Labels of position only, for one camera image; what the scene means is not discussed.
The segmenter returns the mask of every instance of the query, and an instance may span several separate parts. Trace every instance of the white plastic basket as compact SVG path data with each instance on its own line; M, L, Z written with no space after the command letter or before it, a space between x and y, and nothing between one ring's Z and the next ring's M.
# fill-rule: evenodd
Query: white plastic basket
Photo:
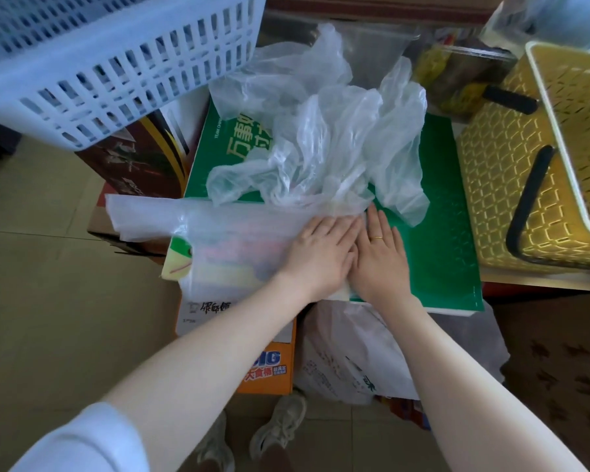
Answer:
M252 56L265 0L0 0L0 124L82 150Z

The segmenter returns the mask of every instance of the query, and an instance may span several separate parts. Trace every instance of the foot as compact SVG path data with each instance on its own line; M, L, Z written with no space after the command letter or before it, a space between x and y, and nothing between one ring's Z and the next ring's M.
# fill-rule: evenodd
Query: foot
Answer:
M286 448L306 415L306 398L293 392L282 396L275 405L271 420L259 428L249 443L249 455L252 460L260 459L268 446L279 444Z
M221 472L234 472L234 454L225 443L225 424L225 411L222 411L195 449L197 464L212 459Z

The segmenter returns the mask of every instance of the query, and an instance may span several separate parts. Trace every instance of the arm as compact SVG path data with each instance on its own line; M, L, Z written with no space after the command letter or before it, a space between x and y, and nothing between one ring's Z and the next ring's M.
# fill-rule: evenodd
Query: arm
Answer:
M313 218L265 286L166 346L104 398L139 431L151 470L177 470L274 336L307 303L338 290L360 229L354 217Z
M410 292L402 238L370 206L350 282L406 358L437 444L454 471L584 471L526 406L459 347Z

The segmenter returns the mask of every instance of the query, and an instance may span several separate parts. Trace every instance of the right hand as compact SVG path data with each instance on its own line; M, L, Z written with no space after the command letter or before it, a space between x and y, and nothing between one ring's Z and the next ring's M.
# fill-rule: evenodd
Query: right hand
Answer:
M409 265L400 232L374 204L367 209L367 231L356 239L357 258L349 281L356 293L380 310L389 301L412 298Z

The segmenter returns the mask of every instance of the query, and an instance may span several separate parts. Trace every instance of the black basket handle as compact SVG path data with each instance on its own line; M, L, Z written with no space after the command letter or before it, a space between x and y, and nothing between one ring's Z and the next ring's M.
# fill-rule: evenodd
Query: black basket handle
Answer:
M493 84L486 86L482 96L488 101L495 102L504 108L517 110L522 114L533 114L540 107L540 102L531 96L507 91Z
M540 150L538 150L533 166L531 166L529 176L527 177L525 187L522 189L522 194L520 195L520 200L518 201L516 210L513 212L513 217L511 219L511 223L509 224L509 229L507 229L507 235L505 237L504 243L509 253L511 253L514 257L528 263L547 265L551 267L590 270L589 264L535 258L527 255L526 253L523 253L522 250L520 250L520 236L522 235L522 231L525 229L529 215L531 215L531 211L535 205L535 200L537 199L540 188L542 187L544 177L546 177L546 174L549 171L549 165L555 156L555 152L556 149L551 145L545 145Z

